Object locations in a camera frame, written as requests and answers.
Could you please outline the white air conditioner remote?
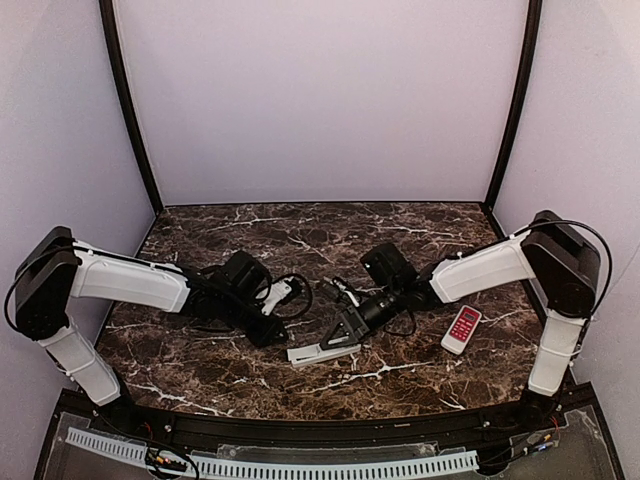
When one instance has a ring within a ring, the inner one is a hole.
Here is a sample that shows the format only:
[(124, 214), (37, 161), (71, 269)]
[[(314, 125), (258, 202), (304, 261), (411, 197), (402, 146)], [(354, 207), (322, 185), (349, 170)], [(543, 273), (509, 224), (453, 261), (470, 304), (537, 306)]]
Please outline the white air conditioner remote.
[(359, 353), (361, 347), (361, 344), (356, 344), (323, 350), (319, 344), (312, 344), (305, 347), (287, 349), (286, 356), (294, 368), (302, 368)]

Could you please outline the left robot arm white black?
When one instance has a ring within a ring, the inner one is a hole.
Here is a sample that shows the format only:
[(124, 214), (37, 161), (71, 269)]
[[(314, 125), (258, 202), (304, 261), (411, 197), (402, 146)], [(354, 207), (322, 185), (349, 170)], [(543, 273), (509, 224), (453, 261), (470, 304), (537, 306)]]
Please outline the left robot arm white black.
[(152, 307), (200, 322), (221, 321), (256, 347), (287, 338), (274, 309), (294, 294), (293, 280), (272, 278), (253, 256), (238, 251), (202, 270), (144, 261), (99, 250), (53, 228), (18, 267), (3, 313), (10, 328), (38, 343), (98, 407), (123, 398), (112, 367), (67, 312), (72, 298)]

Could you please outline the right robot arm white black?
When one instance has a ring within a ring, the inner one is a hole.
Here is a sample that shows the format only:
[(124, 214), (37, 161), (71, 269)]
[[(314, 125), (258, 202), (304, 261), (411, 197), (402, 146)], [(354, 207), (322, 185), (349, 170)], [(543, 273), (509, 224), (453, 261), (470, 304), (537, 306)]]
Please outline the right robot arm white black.
[(564, 377), (611, 283), (611, 249), (593, 227), (551, 210), (493, 243), (448, 255), (417, 270), (392, 243), (360, 262), (379, 292), (351, 300), (320, 342), (324, 351), (361, 343), (402, 313), (437, 310), (509, 284), (534, 282), (546, 300), (543, 332), (514, 416), (533, 429), (557, 408)]

